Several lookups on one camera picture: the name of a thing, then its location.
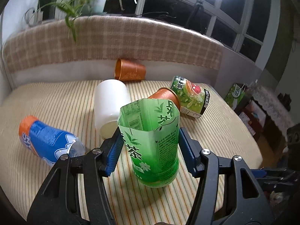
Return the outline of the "green tea bottle cup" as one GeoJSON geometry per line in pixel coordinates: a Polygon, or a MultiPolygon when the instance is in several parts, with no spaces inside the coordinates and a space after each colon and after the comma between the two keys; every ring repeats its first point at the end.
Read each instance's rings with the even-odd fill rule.
{"type": "Polygon", "coordinates": [[[171,100],[140,99],[120,109],[117,123],[133,172],[150,188],[167,186],[177,175],[179,119],[171,100]]]}

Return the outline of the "blue orange cut bottle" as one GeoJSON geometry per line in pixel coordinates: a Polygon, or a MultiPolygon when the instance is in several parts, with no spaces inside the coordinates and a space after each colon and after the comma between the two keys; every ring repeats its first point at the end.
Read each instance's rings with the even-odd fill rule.
{"type": "Polygon", "coordinates": [[[21,143],[50,167],[62,155],[73,158],[86,153],[84,144],[77,136],[51,127],[32,115],[22,119],[18,133],[21,143]]]}

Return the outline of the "copper cup in middle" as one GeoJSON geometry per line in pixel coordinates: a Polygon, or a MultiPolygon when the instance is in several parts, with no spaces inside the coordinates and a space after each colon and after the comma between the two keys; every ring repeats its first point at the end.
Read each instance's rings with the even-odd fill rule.
{"type": "Polygon", "coordinates": [[[176,95],[176,93],[167,87],[159,88],[154,94],[150,95],[148,99],[164,99],[164,100],[171,100],[177,107],[179,111],[181,111],[181,104],[176,95]]]}

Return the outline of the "copper cup near backrest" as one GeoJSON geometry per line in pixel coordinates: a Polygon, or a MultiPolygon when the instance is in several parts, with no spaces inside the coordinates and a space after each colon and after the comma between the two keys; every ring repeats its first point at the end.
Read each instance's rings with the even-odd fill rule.
{"type": "Polygon", "coordinates": [[[146,67],[142,64],[119,58],[115,64],[114,78],[119,81],[142,81],[146,78],[146,67]]]}

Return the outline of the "white plastic cup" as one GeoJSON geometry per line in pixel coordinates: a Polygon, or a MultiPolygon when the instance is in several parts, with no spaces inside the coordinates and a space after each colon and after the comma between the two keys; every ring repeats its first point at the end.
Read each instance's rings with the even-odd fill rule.
{"type": "Polygon", "coordinates": [[[111,138],[118,127],[122,106],[131,103],[126,85],[116,79],[108,79],[97,85],[94,92],[94,125],[103,139],[111,138]]]}

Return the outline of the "grapefruit label bottle cup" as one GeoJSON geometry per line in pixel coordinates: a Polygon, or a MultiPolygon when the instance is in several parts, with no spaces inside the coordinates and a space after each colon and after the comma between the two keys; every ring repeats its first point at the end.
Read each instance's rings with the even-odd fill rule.
{"type": "Polygon", "coordinates": [[[177,95],[181,113],[196,119],[204,114],[210,100],[207,89],[181,76],[174,76],[170,89],[177,95]]]}

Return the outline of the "potted spider plant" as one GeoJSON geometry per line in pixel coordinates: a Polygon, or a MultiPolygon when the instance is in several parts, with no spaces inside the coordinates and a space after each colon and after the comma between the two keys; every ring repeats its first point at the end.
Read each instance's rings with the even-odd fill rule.
{"type": "Polygon", "coordinates": [[[29,8],[32,15],[24,14],[24,20],[29,27],[38,24],[38,13],[45,7],[54,7],[64,14],[64,21],[72,34],[74,42],[77,41],[77,33],[75,29],[75,21],[82,16],[104,15],[104,7],[107,0],[50,0],[44,5],[37,5],[29,8]]]}

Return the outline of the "green tissue box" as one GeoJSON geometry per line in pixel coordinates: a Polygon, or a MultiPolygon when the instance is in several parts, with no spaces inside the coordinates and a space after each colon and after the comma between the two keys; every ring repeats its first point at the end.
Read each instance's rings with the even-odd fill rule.
{"type": "Polygon", "coordinates": [[[241,102],[247,90],[247,84],[234,83],[225,97],[225,102],[232,109],[235,110],[241,102]]]}

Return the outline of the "plaid sofa backrest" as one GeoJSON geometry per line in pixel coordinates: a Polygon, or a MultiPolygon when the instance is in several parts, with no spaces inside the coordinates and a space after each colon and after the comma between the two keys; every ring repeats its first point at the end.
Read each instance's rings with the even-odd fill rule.
{"type": "Polygon", "coordinates": [[[8,38],[3,59],[14,73],[41,65],[102,59],[177,62],[218,70],[223,45],[200,33],[121,16],[80,17],[72,37],[62,20],[8,38]]]}

